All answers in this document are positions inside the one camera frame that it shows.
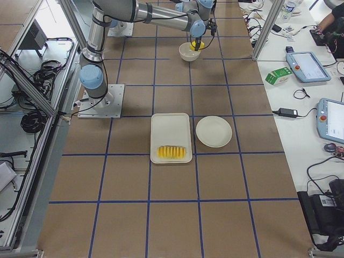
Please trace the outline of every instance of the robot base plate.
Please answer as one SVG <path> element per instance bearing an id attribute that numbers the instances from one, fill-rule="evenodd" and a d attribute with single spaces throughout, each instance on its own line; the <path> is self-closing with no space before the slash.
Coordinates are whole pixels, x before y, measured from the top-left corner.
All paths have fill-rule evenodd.
<path id="1" fill-rule="evenodd" d="M 122 111 L 122 102 L 123 102 L 123 95 L 124 95 L 124 84 L 109 84 L 109 93 L 114 96 L 114 102 L 110 105 L 99 109 L 89 109 L 78 113 L 78 118 L 81 119 L 96 119 L 96 118 L 120 118 L 120 114 Z M 88 98 L 88 94 L 85 91 L 83 98 Z M 91 107 L 90 102 L 82 102 L 80 106 L 80 110 L 88 109 Z"/>
<path id="2" fill-rule="evenodd" d="M 116 30 L 115 28 L 110 28 L 109 32 L 107 33 L 108 37 L 131 37 L 133 35 L 134 24 L 127 23 L 125 29 L 123 30 Z"/>

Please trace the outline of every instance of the green and white box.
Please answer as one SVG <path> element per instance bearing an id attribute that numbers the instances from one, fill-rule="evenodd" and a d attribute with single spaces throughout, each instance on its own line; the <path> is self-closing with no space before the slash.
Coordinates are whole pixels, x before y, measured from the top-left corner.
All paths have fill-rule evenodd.
<path id="1" fill-rule="evenodd" d="M 290 75 L 292 75 L 292 71 L 288 67 L 283 67 L 269 73 L 265 80 L 268 83 L 275 85 L 281 82 L 285 82 L 290 77 Z"/>

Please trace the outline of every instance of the yellow food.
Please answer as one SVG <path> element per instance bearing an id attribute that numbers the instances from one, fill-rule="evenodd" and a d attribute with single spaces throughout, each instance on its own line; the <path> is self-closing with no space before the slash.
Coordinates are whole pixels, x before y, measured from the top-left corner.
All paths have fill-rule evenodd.
<path id="1" fill-rule="evenodd" d="M 157 155 L 162 159 L 183 159 L 187 153 L 184 147 L 180 146 L 160 146 Z"/>

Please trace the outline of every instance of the person's arm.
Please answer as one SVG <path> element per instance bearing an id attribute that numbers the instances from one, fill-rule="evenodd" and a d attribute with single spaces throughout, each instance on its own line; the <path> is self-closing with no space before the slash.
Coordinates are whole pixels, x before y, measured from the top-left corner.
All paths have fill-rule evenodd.
<path id="1" fill-rule="evenodd" d="M 318 29 L 324 31 L 327 27 L 329 27 L 335 21 L 335 17 L 332 13 L 329 13 L 319 24 Z"/>

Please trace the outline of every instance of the white plate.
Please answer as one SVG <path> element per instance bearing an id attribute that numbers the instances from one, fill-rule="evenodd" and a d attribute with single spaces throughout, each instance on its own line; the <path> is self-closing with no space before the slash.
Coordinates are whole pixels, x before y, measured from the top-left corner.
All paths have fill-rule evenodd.
<path id="1" fill-rule="evenodd" d="M 232 138 L 232 128 L 229 123 L 220 117 L 209 116 L 202 118 L 196 126 L 199 140 L 214 148 L 225 146 Z"/>
<path id="2" fill-rule="evenodd" d="M 187 163 L 192 160 L 190 118 L 185 113 L 154 114 L 150 126 L 150 160 L 153 163 Z M 183 159 L 162 159 L 160 146 L 180 146 L 186 150 Z"/>

